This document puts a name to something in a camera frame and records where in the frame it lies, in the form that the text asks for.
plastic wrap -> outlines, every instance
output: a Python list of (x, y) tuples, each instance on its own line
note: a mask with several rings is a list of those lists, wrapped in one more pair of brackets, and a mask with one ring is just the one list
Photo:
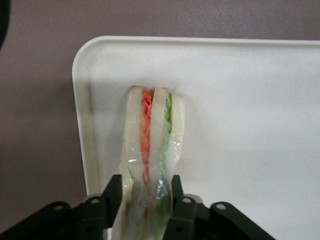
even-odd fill
[(130, 89), (120, 163), (123, 199), (112, 240), (160, 240), (172, 213), (171, 181), (180, 159), (185, 106), (167, 88)]

gray table surface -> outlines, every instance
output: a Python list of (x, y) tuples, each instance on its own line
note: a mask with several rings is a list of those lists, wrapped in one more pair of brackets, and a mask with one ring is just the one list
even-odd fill
[(320, 40), (316, 0), (13, 0), (0, 51), (0, 232), (86, 196), (72, 84), (103, 35)]

plastic tray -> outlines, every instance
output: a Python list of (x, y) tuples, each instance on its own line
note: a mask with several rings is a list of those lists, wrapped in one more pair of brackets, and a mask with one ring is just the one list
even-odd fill
[(86, 189), (119, 173), (130, 86), (185, 97), (176, 174), (276, 239), (320, 235), (320, 42), (101, 36), (72, 78)]

